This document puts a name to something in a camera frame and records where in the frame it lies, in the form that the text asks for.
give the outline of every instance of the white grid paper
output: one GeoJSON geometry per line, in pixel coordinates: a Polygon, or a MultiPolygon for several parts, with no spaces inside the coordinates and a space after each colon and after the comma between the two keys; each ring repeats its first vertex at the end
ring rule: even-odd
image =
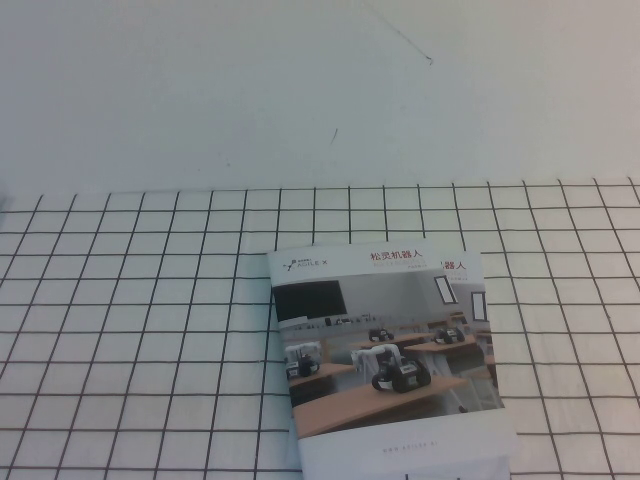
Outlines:
{"type": "Polygon", "coordinates": [[[483,253],[513,478],[640,476],[640,198],[624,181],[15,198],[0,478],[300,479],[263,252],[483,253]]]}

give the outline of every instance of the logo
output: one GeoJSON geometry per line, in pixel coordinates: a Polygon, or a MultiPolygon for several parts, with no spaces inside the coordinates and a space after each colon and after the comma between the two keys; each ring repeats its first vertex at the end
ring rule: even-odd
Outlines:
{"type": "Polygon", "coordinates": [[[296,264],[295,260],[291,260],[291,263],[289,265],[283,265],[284,268],[287,269],[287,272],[291,271],[291,267],[293,267],[296,264]]]}
{"type": "Polygon", "coordinates": [[[287,272],[290,272],[294,268],[302,267],[319,267],[320,265],[327,265],[326,260],[313,260],[311,258],[292,259],[291,263],[282,265],[282,268],[286,268],[287,272]]]}

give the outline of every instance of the printed photo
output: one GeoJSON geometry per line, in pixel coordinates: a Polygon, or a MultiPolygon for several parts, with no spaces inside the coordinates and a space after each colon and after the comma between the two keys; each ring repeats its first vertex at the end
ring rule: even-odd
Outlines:
{"type": "Polygon", "coordinates": [[[419,265],[274,284],[299,438],[502,407],[481,272],[419,265]]]}

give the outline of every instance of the window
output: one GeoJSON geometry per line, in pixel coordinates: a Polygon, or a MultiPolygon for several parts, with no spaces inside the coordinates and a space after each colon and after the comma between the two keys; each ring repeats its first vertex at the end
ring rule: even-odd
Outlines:
{"type": "Polygon", "coordinates": [[[440,298],[442,298],[442,302],[445,305],[458,303],[456,294],[453,293],[453,289],[451,288],[451,284],[449,283],[447,276],[443,275],[441,277],[435,277],[435,280],[436,285],[438,286],[438,290],[440,291],[440,298]]]}
{"type": "Polygon", "coordinates": [[[484,292],[471,293],[471,306],[473,308],[473,319],[476,322],[487,322],[487,299],[484,292]]]}

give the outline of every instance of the booklet cover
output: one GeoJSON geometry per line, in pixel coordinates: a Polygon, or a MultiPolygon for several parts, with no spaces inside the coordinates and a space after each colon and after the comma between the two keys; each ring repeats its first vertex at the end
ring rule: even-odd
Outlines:
{"type": "Polygon", "coordinates": [[[509,478],[479,254],[412,240],[268,258],[305,480],[509,478]]]}

